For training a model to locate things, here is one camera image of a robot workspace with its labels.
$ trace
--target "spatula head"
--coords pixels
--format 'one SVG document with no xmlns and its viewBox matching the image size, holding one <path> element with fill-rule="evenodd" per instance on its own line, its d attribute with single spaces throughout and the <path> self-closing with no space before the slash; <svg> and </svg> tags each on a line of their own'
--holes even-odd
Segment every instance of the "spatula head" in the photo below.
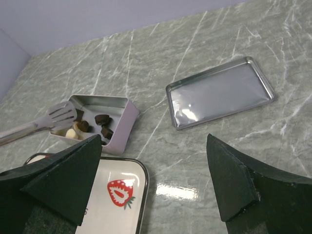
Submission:
<svg viewBox="0 0 312 234">
<path fill-rule="evenodd" d="M 57 131 L 70 127 L 77 118 L 77 111 L 70 101 L 61 102 L 46 111 L 46 117 L 51 123 L 51 130 Z"/>
</svg>

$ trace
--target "metal spatula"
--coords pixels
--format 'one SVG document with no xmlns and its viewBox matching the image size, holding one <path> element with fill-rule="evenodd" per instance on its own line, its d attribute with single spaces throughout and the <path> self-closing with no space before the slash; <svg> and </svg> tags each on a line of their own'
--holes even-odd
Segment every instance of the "metal spatula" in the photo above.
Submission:
<svg viewBox="0 0 312 234">
<path fill-rule="evenodd" d="M 0 146 L 41 131 L 57 131 L 67 128 L 77 118 L 77 112 L 70 101 L 49 108 L 45 115 L 16 128 L 0 132 Z"/>
</svg>

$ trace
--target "gray marble surface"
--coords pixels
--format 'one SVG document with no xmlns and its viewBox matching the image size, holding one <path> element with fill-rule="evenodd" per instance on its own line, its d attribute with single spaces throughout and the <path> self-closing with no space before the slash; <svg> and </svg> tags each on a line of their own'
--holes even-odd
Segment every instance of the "gray marble surface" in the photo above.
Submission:
<svg viewBox="0 0 312 234">
<path fill-rule="evenodd" d="M 252 56 L 278 100 L 175 130 L 165 87 Z M 0 106 L 0 130 L 71 94 L 128 96 L 141 111 L 123 157 L 149 169 L 142 233 L 226 233 L 205 153 L 208 133 L 279 169 L 312 174 L 312 1 L 256 0 L 33 57 Z M 0 171 L 68 147 L 43 133 L 0 148 Z"/>
</svg>

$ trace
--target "brown food piece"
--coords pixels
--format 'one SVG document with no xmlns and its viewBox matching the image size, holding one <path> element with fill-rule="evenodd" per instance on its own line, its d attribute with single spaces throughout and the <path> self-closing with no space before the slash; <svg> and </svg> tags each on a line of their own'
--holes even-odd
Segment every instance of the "brown food piece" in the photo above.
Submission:
<svg viewBox="0 0 312 234">
<path fill-rule="evenodd" d="M 77 118 L 74 121 L 80 122 L 80 121 L 82 121 L 82 117 L 83 117 L 84 111 L 78 110 L 78 109 L 76 109 L 76 111 L 77 111 Z"/>
<path fill-rule="evenodd" d="M 108 124 L 111 120 L 111 118 L 109 118 L 109 115 L 97 115 L 94 117 L 96 124 L 97 125 L 105 125 Z"/>
<path fill-rule="evenodd" d="M 106 139 L 112 139 L 113 136 L 113 131 L 110 130 L 109 128 L 106 128 L 105 126 L 102 126 L 102 131 L 101 131 L 103 137 L 105 137 Z"/>
<path fill-rule="evenodd" d="M 81 122 L 78 122 L 77 123 L 77 127 L 81 130 L 81 131 L 83 131 L 83 132 L 85 132 L 85 133 L 87 133 L 88 131 L 89 131 L 89 123 L 87 122 L 87 121 L 81 121 Z"/>
</svg>

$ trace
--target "red strawberry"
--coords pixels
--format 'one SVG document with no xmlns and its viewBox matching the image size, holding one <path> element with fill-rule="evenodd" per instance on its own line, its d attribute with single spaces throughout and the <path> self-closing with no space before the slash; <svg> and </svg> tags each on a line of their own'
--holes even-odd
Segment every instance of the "red strawberry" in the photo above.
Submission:
<svg viewBox="0 0 312 234">
<path fill-rule="evenodd" d="M 132 204 L 132 201 L 135 199 L 135 197 L 132 196 L 133 186 L 127 186 L 122 179 L 117 179 L 108 182 L 107 190 L 115 205 L 123 206 L 124 209 L 126 209 L 128 205 L 131 209 L 130 204 Z"/>
</svg>

